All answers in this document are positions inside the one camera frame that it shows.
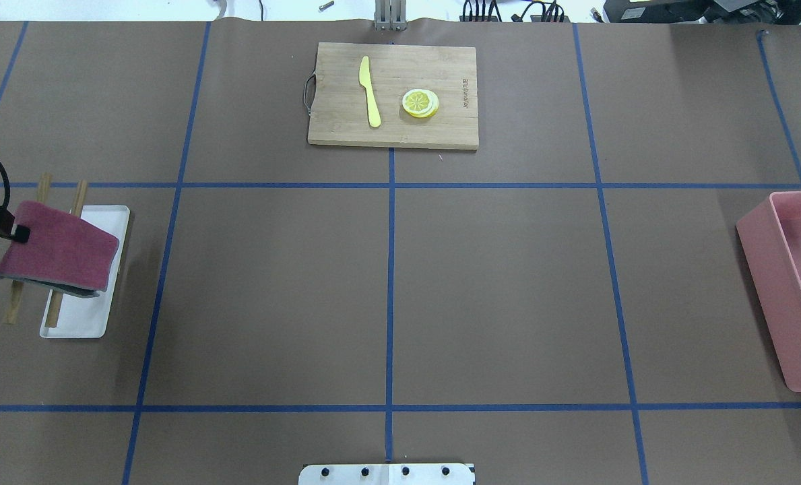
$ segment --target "pink plastic bin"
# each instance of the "pink plastic bin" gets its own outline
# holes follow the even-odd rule
[[[786,387],[801,392],[801,191],[771,194],[736,227]]]

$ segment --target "white plate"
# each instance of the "white plate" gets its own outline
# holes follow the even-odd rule
[[[46,312],[50,309],[50,295],[46,298],[44,317],[40,320],[39,334],[43,338],[99,338],[107,331],[107,319],[113,304],[113,291],[119,276],[119,264],[122,261],[122,249],[125,233],[128,232],[130,209],[125,205],[87,205],[83,207],[83,221],[105,230],[119,240],[119,249],[110,264],[110,279],[107,291],[100,292],[95,298],[76,298],[71,295],[62,296],[62,309],[59,311],[59,323],[55,328],[44,326]]]

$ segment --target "pink cloth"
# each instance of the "pink cloth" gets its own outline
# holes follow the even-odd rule
[[[12,242],[0,262],[0,278],[49,286],[92,297],[107,289],[119,240],[67,212],[25,201],[15,224],[32,231],[28,242]]]

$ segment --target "plastic knife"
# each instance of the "plastic knife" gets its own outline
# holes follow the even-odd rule
[[[358,68],[358,83],[367,93],[367,122],[373,128],[379,128],[382,124],[382,117],[379,116],[379,108],[376,107],[376,98],[373,96],[373,85],[370,83],[370,58],[361,58],[361,66]]]

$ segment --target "knife handle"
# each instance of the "knife handle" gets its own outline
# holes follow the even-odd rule
[[[367,123],[373,128],[379,128],[382,124],[382,117],[379,116],[379,108],[376,107],[376,96],[373,96],[373,88],[365,87],[367,93]]]

